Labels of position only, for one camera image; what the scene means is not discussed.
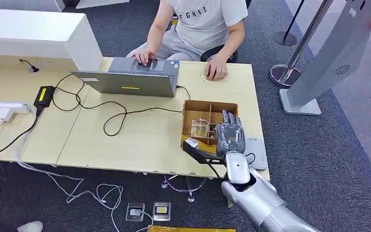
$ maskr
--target person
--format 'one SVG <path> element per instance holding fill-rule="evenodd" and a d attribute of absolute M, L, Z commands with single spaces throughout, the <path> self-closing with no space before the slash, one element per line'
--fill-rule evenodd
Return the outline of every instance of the person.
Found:
<path fill-rule="evenodd" d="M 178 24 L 166 31 L 174 13 Z M 223 79 L 227 59 L 244 40 L 247 15 L 245 0 L 160 0 L 147 42 L 127 57 L 136 57 L 143 65 L 150 58 L 200 61 L 205 51 L 224 44 L 205 68 L 210 81 Z"/>
<path fill-rule="evenodd" d="M 0 223 L 0 232 L 42 232 L 43 223 L 40 221 L 29 222 L 17 229 Z"/>

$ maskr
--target small device on floor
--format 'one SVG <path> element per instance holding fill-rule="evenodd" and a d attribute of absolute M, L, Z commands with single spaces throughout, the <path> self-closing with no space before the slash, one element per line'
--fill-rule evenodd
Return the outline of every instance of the small device on floor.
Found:
<path fill-rule="evenodd" d="M 153 220 L 170 221 L 171 202 L 154 202 Z"/>
<path fill-rule="evenodd" d="M 126 221 L 143 221 L 145 204 L 139 202 L 129 202 L 127 205 Z"/>
<path fill-rule="evenodd" d="M 247 158 L 248 168 L 260 171 L 268 169 L 265 143 L 262 139 L 246 138 L 244 155 Z"/>

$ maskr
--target white cable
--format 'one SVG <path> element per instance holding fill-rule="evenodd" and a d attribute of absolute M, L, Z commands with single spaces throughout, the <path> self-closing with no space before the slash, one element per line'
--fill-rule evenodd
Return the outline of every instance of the white cable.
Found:
<path fill-rule="evenodd" d="M 146 215 L 151 219 L 151 225 L 148 225 L 147 227 L 144 227 L 144 228 L 142 228 L 142 229 L 139 229 L 139 230 L 136 231 L 136 232 L 140 232 L 140 231 L 143 231 L 143 230 L 147 230 L 148 228 L 152 227 L 153 224 L 154 224 L 154 220 L 153 220 L 153 218 L 152 218 L 148 213 L 146 213 L 145 211 L 142 211 L 142 213 L 143 213 L 143 214 L 146 214 Z"/>
<path fill-rule="evenodd" d="M 31 108 L 30 107 L 30 111 L 34 114 L 34 116 L 35 116 L 35 118 L 34 118 L 34 120 L 36 120 L 36 111 L 33 109 L 33 108 Z M 104 207 L 106 207 L 107 209 L 109 209 L 109 210 L 111 210 L 111 213 L 110 213 L 110 216 L 111 216 L 111 218 L 112 218 L 112 222 L 113 222 L 113 225 L 114 225 L 114 228 L 116 229 L 116 231 L 117 232 L 120 232 L 120 230 L 118 229 L 118 227 L 116 226 L 116 222 L 114 221 L 114 218 L 113 218 L 113 212 L 114 212 L 114 210 L 115 209 L 117 209 L 118 207 L 119 207 L 119 205 L 120 205 L 120 203 L 121 203 L 121 198 L 122 198 L 122 194 L 123 194 L 123 187 L 122 186 L 118 186 L 118 185 L 110 185 L 110 184 L 99 184 L 97 187 L 96 187 L 96 195 L 93 193 L 93 192 L 91 192 L 91 191 L 88 191 L 88 190 L 86 190 L 86 191 L 83 191 L 83 192 L 81 192 L 81 193 L 79 193 L 79 194 L 77 194 L 76 196 L 74 195 L 74 193 L 76 192 L 76 190 L 79 188 L 79 186 L 83 183 L 83 181 L 85 180 L 84 178 L 74 178 L 74 177 L 70 177 L 70 176 L 67 176 L 67 175 L 60 175 L 60 174 L 57 174 L 57 173 L 52 173 L 52 172 L 47 172 L 47 171 L 44 171 L 44 170 L 40 170 L 40 169 L 37 169 L 37 168 L 35 168 L 35 167 L 33 167 L 33 166 L 31 166 L 31 165 L 29 165 L 29 164 L 27 164 L 27 163 L 24 163 L 24 162 L 22 162 L 22 161 L 20 161 L 20 153 L 21 153 L 21 151 L 22 151 L 22 147 L 23 147 L 23 145 L 25 144 L 25 142 L 26 142 L 26 140 L 28 139 L 28 137 L 29 137 L 29 135 L 30 135 L 30 133 L 32 132 L 32 130 L 31 131 L 29 131 L 29 132 L 27 132 L 27 133 L 25 133 L 20 139 L 19 139 L 19 141 L 18 141 L 18 143 L 19 143 L 19 146 L 18 147 L 16 147 L 15 145 L 13 145 L 12 147 L 11 147 L 11 150 L 12 150 L 12 152 L 13 152 L 13 157 L 15 158 L 15 160 L 16 160 L 16 162 L 21 166 L 21 167 L 23 167 L 23 168 L 25 168 L 25 169 L 28 169 L 28 170 L 31 170 L 31 171 L 35 171 L 35 172 L 40 172 L 40 173 L 45 173 L 45 174 L 47 174 L 54 182 L 55 182 L 55 184 L 68 196 L 67 198 L 66 198 L 66 203 L 67 204 L 69 204 L 70 202 L 72 202 L 73 200 L 75 200 L 76 198 L 79 198 L 80 196 L 82 196 L 82 195 L 84 195 L 84 194 L 86 194 L 86 193 L 89 193 L 89 194 L 91 194 L 92 196 L 93 196 L 93 198 L 95 199 L 95 200 L 97 200 L 101 205 L 103 205 Z M 55 180 L 55 178 L 53 177 L 53 176 L 58 176 L 58 177 L 65 177 L 65 178 L 68 178 L 68 179 L 71 179 L 71 180 L 78 180 L 79 181 L 79 183 L 76 185 L 76 187 L 73 189 L 73 191 L 71 192 L 71 193 L 68 193 L 64 188 L 62 188 L 61 186 L 60 186 L 60 184 Z M 113 188 L 111 188 L 102 198 L 100 198 L 100 196 L 99 196 L 99 187 L 100 186 L 109 186 L 109 187 L 113 187 Z M 107 195 L 109 195 L 109 193 L 111 193 L 112 191 L 114 191 L 115 189 L 117 189 L 118 190 L 118 192 L 119 192 L 119 197 L 117 198 L 117 200 L 116 200 L 116 203 L 114 204 L 114 206 L 113 207 L 109 207 L 109 206 L 107 206 L 105 203 L 106 203 L 106 201 L 104 200 L 104 198 L 106 198 L 107 197 Z M 147 215 L 150 219 L 151 219 L 151 225 L 149 225 L 149 226 L 147 226 L 147 227 L 145 227 L 145 228 L 142 228 L 142 229 L 140 229 L 140 230 L 137 230 L 136 232 L 140 232 L 140 231 L 142 231 L 142 230 L 146 230 L 146 229 L 148 229 L 148 228 L 150 228 L 150 227 L 152 227 L 153 226 L 153 224 L 154 224 L 154 220 L 153 220 L 153 218 L 148 214 L 148 213 L 146 213 L 146 212 L 143 212 L 142 211 L 142 213 L 143 214 L 145 214 L 145 215 Z"/>

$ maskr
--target speaker grille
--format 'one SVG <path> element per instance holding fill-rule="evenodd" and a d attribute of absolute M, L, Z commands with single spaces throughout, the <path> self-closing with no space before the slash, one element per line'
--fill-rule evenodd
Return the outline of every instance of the speaker grille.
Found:
<path fill-rule="evenodd" d="M 335 69 L 335 74 L 343 75 L 345 73 L 348 73 L 349 71 L 351 71 L 351 66 L 349 64 L 344 64 Z"/>

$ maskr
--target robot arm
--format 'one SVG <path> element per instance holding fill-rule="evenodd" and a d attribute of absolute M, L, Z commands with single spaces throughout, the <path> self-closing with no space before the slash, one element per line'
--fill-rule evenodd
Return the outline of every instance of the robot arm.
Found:
<path fill-rule="evenodd" d="M 250 170 L 250 175 L 249 187 L 224 181 L 221 189 L 256 229 L 262 228 L 266 232 L 319 232 L 290 211 L 274 186 L 257 171 Z"/>
<path fill-rule="evenodd" d="M 223 123 L 215 127 L 216 154 L 198 150 L 193 139 L 183 142 L 183 150 L 199 163 L 222 164 L 227 167 L 224 195 L 239 207 L 256 229 L 266 232 L 318 232 L 286 208 L 274 186 L 256 170 L 249 169 L 245 155 L 245 139 L 238 117 L 223 111 Z"/>

